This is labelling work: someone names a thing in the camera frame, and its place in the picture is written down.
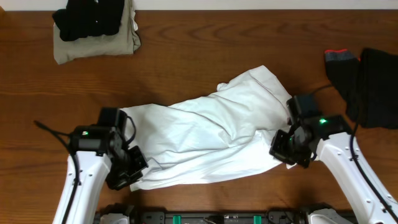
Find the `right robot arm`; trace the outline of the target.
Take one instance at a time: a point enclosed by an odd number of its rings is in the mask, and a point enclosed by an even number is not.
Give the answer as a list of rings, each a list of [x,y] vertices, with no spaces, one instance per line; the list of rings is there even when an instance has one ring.
[[[342,116],[298,119],[278,130],[269,151],[275,159],[307,168],[319,160],[333,174],[359,223],[397,223],[397,201],[364,158]]]

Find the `white t-shirt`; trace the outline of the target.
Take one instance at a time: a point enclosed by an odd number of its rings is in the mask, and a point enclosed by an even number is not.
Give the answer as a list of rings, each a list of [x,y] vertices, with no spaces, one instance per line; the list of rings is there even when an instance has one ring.
[[[130,189],[210,184],[278,166],[269,150],[275,133],[289,129],[289,98],[277,77],[260,66],[220,83],[208,96],[126,108],[132,118],[126,136],[148,164]]]

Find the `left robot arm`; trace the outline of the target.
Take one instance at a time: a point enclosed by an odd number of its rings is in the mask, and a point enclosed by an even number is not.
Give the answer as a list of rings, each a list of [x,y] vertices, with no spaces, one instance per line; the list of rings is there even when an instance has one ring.
[[[133,120],[119,108],[102,108],[97,123],[77,126],[69,135],[68,168],[54,223],[92,223],[101,189],[120,190],[137,182],[147,161],[129,147],[125,129]]]

